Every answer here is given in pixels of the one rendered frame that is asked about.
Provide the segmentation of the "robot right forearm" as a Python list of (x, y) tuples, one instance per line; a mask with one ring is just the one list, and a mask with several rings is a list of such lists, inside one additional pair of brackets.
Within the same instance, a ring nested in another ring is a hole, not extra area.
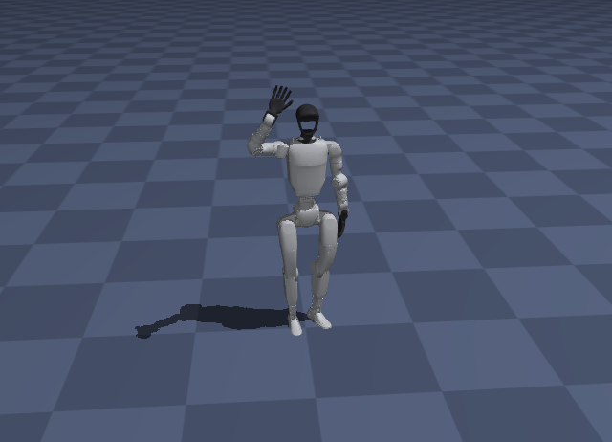
[(275, 116), (268, 113), (264, 121), (262, 121), (260, 126), (257, 128), (257, 130), (252, 133), (249, 138), (249, 141), (252, 140), (255, 144), (263, 144), (273, 128), (272, 124), (274, 119)]

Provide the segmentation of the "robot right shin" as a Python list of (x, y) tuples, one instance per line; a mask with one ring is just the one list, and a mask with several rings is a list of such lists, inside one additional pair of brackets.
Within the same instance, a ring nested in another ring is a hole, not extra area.
[(297, 282), (293, 276), (286, 279), (284, 275), (284, 267), (282, 268), (284, 293), (289, 306), (290, 319), (292, 315), (296, 319), (296, 303), (297, 303)]

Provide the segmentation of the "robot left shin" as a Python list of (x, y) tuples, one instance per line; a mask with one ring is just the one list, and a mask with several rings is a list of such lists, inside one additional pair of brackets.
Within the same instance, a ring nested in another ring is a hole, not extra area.
[[(328, 283), (329, 283), (329, 270), (323, 273), (323, 276), (311, 275), (311, 290), (313, 294), (313, 305), (312, 312), (317, 314), (320, 313), (323, 299), (326, 295)], [(319, 308), (320, 307), (320, 308)]]

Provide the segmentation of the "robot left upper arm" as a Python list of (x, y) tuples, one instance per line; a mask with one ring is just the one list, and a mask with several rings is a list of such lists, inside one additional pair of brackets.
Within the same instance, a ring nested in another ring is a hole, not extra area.
[(342, 170), (342, 158), (341, 149), (339, 145), (334, 141), (325, 141), (328, 148), (328, 154), (330, 155), (330, 168), (332, 172), (332, 186), (335, 188), (342, 188), (347, 185), (348, 180)]

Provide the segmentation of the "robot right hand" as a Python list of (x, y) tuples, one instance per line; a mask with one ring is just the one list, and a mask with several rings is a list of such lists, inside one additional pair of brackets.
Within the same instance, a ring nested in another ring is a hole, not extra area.
[(293, 100), (290, 100), (289, 103), (287, 103), (284, 106), (287, 98), (289, 97), (289, 95), (291, 94), (292, 91), (290, 90), (289, 93), (287, 94), (287, 96), (285, 97), (285, 99), (282, 100), (284, 95), (285, 95), (285, 93), (286, 93), (286, 91), (287, 91), (287, 89), (288, 89), (288, 87), (285, 87), (285, 89), (284, 89), (284, 91), (283, 91), (283, 93), (282, 93), (282, 95), (281, 95), (281, 97), (279, 99), (279, 95), (281, 93), (282, 88), (283, 88), (283, 86), (281, 85), (279, 90), (278, 90), (278, 93), (276, 95), (276, 98), (274, 98), (276, 90), (277, 90), (277, 85), (275, 85), (275, 88), (274, 88), (274, 91), (273, 91), (273, 95), (272, 95), (272, 98), (270, 99), (270, 103), (269, 103), (270, 110), (266, 111), (265, 116), (263, 118), (263, 121), (264, 121), (264, 119), (265, 119), (265, 117), (266, 117), (266, 115), (268, 113), (273, 115), (273, 116), (275, 116), (275, 119), (273, 121), (272, 126), (274, 125), (274, 123), (275, 123), (275, 121), (276, 121), (276, 119), (278, 117), (277, 114), (281, 113), (282, 110), (286, 109), (287, 107), (289, 107), (293, 103)]

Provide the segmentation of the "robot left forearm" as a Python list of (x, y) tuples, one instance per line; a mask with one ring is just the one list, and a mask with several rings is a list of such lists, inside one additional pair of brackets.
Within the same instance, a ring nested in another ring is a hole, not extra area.
[(335, 194), (337, 196), (337, 205), (338, 205), (339, 215), (341, 215), (341, 212), (343, 210), (347, 210), (347, 214), (349, 213), (349, 209), (347, 208), (348, 200), (347, 200), (346, 192), (347, 192), (347, 185), (342, 187), (342, 188), (335, 188)]

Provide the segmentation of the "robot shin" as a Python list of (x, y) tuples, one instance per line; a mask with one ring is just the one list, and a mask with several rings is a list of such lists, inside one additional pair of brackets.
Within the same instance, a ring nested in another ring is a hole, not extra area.
[(286, 279), (284, 275), (284, 267), (282, 268), (284, 293), (289, 306), (290, 319), (292, 315), (296, 319), (296, 303), (297, 303), (297, 282), (293, 276)]
[[(328, 283), (329, 283), (329, 270), (323, 273), (323, 276), (311, 275), (311, 290), (313, 294), (313, 305), (312, 312), (317, 314), (320, 313), (323, 299), (326, 295)], [(320, 307), (320, 308), (319, 308)]]

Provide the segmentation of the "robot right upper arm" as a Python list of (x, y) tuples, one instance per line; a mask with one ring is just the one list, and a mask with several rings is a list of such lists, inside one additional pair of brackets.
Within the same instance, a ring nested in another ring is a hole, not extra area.
[(248, 151), (253, 156), (275, 156), (280, 159), (285, 159), (288, 155), (289, 145), (282, 141), (274, 143), (255, 144), (252, 140), (247, 144)]

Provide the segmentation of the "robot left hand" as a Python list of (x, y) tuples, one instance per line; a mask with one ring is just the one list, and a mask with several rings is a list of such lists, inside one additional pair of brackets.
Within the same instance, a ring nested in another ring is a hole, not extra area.
[(339, 238), (342, 236), (344, 228), (345, 228), (345, 219), (348, 217), (347, 210), (343, 210), (341, 212), (341, 215), (339, 215), (338, 213), (338, 217), (339, 217), (339, 221), (338, 221), (338, 238)]

